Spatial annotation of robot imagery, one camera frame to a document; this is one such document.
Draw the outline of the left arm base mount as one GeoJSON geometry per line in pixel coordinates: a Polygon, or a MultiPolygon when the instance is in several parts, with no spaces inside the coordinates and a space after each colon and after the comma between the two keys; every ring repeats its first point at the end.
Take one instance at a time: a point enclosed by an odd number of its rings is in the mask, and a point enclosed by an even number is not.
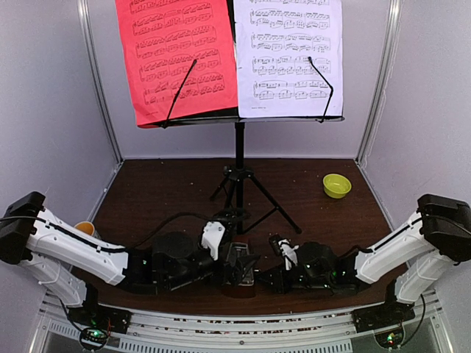
{"type": "Polygon", "coordinates": [[[132,318],[129,310],[104,306],[87,296],[78,307],[61,303],[69,323],[79,333],[79,344],[87,352],[103,349],[112,333],[126,334],[132,318]]]}

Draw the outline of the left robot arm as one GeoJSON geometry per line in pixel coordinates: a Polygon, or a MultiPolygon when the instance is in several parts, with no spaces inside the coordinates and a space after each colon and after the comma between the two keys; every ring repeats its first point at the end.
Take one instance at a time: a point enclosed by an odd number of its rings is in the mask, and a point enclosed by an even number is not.
{"type": "Polygon", "coordinates": [[[105,309],[94,300],[96,289],[65,270],[63,263],[80,268],[128,293],[157,295],[208,279],[216,285],[240,285],[259,260],[256,254],[230,252],[234,228],[241,214],[232,210],[207,217],[194,240],[184,232],[160,233],[177,213],[157,226],[146,240],[122,246],[95,238],[59,219],[44,207],[45,196],[33,191],[13,202],[1,217],[1,261],[31,271],[38,282],[55,293],[91,327],[101,325],[105,309]]]}

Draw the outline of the yellow-green bowl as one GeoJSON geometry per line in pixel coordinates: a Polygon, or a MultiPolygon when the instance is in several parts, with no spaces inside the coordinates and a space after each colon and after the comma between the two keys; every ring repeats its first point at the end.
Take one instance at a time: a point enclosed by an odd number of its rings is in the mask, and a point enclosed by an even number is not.
{"type": "Polygon", "coordinates": [[[327,174],[322,183],[325,194],[332,199],[343,199],[352,190],[350,180],[341,174],[327,174]]]}

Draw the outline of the white sheet music page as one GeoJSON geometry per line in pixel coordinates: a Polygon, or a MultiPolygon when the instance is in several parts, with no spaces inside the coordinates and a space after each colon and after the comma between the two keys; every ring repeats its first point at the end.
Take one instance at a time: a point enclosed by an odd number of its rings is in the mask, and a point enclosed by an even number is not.
{"type": "Polygon", "coordinates": [[[242,118],[343,114],[342,3],[234,1],[242,118]]]}

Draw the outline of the aluminium front frame rail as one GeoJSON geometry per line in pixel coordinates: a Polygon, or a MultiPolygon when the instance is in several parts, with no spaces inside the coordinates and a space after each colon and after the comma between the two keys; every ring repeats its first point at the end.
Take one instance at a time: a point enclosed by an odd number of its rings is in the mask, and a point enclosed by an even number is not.
{"type": "MultiPolygon", "coordinates": [[[[434,290],[423,294],[416,318],[403,323],[408,342],[398,350],[377,342],[387,327],[358,332],[352,311],[371,305],[260,316],[187,315],[133,310],[127,333],[112,333],[98,352],[457,352],[447,332],[444,310],[434,290]]],[[[66,319],[56,296],[47,293],[27,352],[85,352],[79,332],[66,319]]]]}

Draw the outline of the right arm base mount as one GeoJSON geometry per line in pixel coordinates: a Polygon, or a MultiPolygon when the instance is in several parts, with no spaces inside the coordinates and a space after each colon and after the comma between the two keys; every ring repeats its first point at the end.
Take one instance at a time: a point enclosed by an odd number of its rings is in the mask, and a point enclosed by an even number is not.
{"type": "Polygon", "coordinates": [[[393,292],[386,294],[382,304],[352,311],[356,332],[373,331],[379,347],[389,351],[399,349],[405,343],[403,324],[414,318],[414,304],[399,302],[393,292]]]}

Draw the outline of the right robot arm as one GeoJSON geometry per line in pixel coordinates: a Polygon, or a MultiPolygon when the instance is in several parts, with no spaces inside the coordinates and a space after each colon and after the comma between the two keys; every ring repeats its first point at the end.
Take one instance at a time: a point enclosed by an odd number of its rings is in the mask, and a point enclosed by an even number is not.
{"type": "Polygon", "coordinates": [[[384,239],[368,247],[353,247],[343,255],[321,243],[292,245],[270,237],[282,263],[257,274],[259,283],[276,293],[293,289],[329,290],[356,295],[392,269],[415,259],[413,268],[392,283],[392,297],[378,307],[382,324],[393,324],[422,292],[447,269],[470,260],[470,206],[457,199],[425,194],[417,210],[384,239]]]}

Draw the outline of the left aluminium corner post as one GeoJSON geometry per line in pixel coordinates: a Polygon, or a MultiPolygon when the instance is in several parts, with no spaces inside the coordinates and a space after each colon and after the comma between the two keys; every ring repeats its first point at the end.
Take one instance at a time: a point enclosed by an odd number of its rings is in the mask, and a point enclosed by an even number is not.
{"type": "Polygon", "coordinates": [[[85,42],[85,48],[88,56],[88,62],[93,80],[94,92],[99,106],[99,112],[105,127],[106,136],[111,146],[114,159],[118,165],[122,164],[124,158],[118,146],[115,130],[110,117],[110,111],[105,97],[105,90],[99,71],[99,62],[96,56],[96,48],[93,40],[93,30],[91,26],[91,18],[89,12],[89,4],[86,0],[77,1],[77,9],[79,14],[79,22],[82,29],[82,35],[85,42]]]}

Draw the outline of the patterned white mug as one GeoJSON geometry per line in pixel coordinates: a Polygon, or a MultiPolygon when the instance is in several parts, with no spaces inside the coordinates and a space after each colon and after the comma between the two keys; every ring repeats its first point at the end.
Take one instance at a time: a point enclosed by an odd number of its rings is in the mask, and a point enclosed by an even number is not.
{"type": "Polygon", "coordinates": [[[86,235],[90,235],[95,239],[101,239],[99,233],[96,231],[95,226],[90,221],[81,221],[74,226],[80,232],[84,232],[86,235]]]}

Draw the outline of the red sheet music page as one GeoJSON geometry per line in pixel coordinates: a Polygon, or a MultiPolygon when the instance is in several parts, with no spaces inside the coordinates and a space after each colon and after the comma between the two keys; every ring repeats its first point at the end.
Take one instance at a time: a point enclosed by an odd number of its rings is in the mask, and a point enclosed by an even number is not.
{"type": "Polygon", "coordinates": [[[236,59],[225,1],[117,1],[135,121],[234,108],[236,59]]]}

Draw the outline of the black music stand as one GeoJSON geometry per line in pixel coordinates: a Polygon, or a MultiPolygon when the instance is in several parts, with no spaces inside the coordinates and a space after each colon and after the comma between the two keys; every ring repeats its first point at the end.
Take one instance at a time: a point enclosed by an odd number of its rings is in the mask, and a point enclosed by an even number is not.
{"type": "MultiPolygon", "coordinates": [[[[237,59],[236,59],[236,31],[235,31],[235,21],[234,21],[234,1],[225,1],[227,2],[231,28],[233,31],[233,41],[235,48],[235,62],[236,62],[236,75],[237,75],[237,59]]],[[[228,108],[225,110],[217,110],[207,113],[200,113],[195,115],[189,115],[183,118],[176,118],[173,120],[167,120],[160,124],[155,124],[153,126],[168,127],[175,124],[188,123],[194,124],[198,119],[221,119],[225,116],[233,118],[235,121],[235,164],[232,167],[229,167],[225,173],[225,177],[222,183],[219,185],[219,190],[227,191],[226,201],[227,203],[236,203],[238,206],[243,204],[244,197],[244,183],[246,180],[255,181],[255,174],[248,169],[244,162],[244,130],[245,123],[248,120],[262,120],[262,119],[273,119],[273,118],[242,118],[238,113],[238,105],[234,108],[228,108]]],[[[308,120],[315,120],[318,122],[326,121],[335,121],[342,119],[343,114],[339,118],[331,119],[320,119],[320,118],[307,118],[307,117],[297,117],[305,118],[308,120]]]]}

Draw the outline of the brown wooden metronome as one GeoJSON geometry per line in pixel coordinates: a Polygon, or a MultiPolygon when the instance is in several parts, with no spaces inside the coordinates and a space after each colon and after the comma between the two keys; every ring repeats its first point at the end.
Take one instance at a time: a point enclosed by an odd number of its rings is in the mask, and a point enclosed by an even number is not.
{"type": "Polygon", "coordinates": [[[233,299],[255,297],[255,265],[259,259],[248,243],[232,242],[226,257],[228,278],[222,286],[222,294],[233,299]]]}

